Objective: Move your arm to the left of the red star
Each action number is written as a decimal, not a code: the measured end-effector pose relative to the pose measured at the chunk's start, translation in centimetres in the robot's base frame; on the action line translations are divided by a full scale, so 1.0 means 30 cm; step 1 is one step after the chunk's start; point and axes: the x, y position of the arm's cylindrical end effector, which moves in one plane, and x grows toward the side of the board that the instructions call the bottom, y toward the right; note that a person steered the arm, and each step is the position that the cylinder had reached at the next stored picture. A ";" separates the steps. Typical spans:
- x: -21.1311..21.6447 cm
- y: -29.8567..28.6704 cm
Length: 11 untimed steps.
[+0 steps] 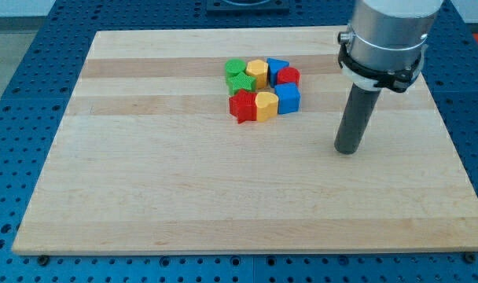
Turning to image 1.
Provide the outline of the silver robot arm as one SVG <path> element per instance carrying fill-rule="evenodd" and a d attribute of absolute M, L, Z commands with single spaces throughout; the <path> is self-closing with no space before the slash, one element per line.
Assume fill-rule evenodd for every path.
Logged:
<path fill-rule="evenodd" d="M 339 44 L 358 64 L 379 71 L 410 67 L 421 55 L 442 0 L 356 0 Z"/>

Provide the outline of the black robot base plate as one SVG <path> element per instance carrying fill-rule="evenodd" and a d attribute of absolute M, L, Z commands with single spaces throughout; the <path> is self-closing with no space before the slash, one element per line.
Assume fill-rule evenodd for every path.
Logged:
<path fill-rule="evenodd" d="M 207 14 L 287 12 L 289 0 L 206 0 Z"/>

